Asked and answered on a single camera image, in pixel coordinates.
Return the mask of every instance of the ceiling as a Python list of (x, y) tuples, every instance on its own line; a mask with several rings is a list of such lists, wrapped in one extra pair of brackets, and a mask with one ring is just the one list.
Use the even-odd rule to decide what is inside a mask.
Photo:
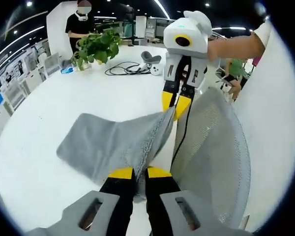
[[(0, 13), (0, 51), (21, 35), (38, 27), (45, 26), (48, 12), (62, 2), (61, 0), (30, 0), (32, 6), (27, 6), (27, 1), (20, 0), (9, 3), (5, 6), (4, 11)], [(125, 20), (125, 5), (128, 4), (135, 9), (137, 15), (145, 15), (146, 13), (147, 16), (166, 18), (155, 0), (89, 1), (92, 3), (92, 14), (94, 16), (114, 16), (117, 17), (117, 20)], [(171, 19), (183, 17), (183, 11), (185, 10), (199, 10), (209, 17), (214, 28), (227, 28), (230, 26), (247, 28), (247, 30), (217, 30), (218, 33), (226, 37), (249, 35), (249, 29), (255, 29), (263, 22), (263, 18), (255, 11), (254, 2), (248, 0), (159, 0), (159, 2)], [(9, 47), (7, 51), (15, 52), (27, 43), (33, 44), (39, 41), (40, 38), (46, 37), (45, 27), (22, 38)]]

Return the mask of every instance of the gray mesh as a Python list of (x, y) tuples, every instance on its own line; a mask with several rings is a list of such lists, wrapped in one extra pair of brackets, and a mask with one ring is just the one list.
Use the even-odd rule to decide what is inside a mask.
[(59, 54), (53, 54), (44, 61), (45, 72), (47, 76), (51, 76), (56, 71), (60, 70)]
[(9, 88), (4, 92), (7, 99), (10, 101), (14, 110), (21, 104), (21, 101), (25, 100), (25, 96), (19, 86), (15, 81), (10, 83)]
[[(186, 116), (178, 121), (175, 151)], [(171, 172), (182, 190), (193, 191), (212, 204), (222, 223), (238, 228), (249, 195), (249, 152), (236, 115), (217, 89), (209, 88), (194, 100)]]

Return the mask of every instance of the robot camera eye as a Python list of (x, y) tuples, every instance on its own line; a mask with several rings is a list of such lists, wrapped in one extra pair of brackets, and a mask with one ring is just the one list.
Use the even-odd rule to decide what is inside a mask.
[(177, 37), (176, 43), (182, 47), (188, 47), (191, 44), (190, 40), (185, 37)]

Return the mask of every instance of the white desk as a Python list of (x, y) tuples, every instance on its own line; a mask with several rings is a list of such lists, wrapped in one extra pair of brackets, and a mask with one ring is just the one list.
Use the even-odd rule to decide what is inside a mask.
[[(91, 180), (62, 162), (56, 149), (81, 113), (125, 121), (162, 111), (163, 77), (104, 74), (122, 61), (141, 62), (141, 52), (165, 55), (165, 49), (123, 46), (101, 68), (52, 77), (35, 89), (14, 113), (0, 138), (0, 193), (16, 223), (29, 231), (49, 227), (62, 211), (91, 190)], [(169, 170), (176, 126), (154, 161)], [(134, 204), (127, 235), (148, 236), (145, 203)]]

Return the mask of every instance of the gray cloth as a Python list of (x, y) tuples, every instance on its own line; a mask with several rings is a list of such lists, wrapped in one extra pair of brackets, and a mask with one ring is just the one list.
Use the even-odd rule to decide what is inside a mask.
[(132, 167), (141, 192), (144, 182), (140, 177), (166, 143), (174, 112), (171, 108), (125, 122), (81, 114), (58, 147), (57, 155), (98, 185), (113, 170)]

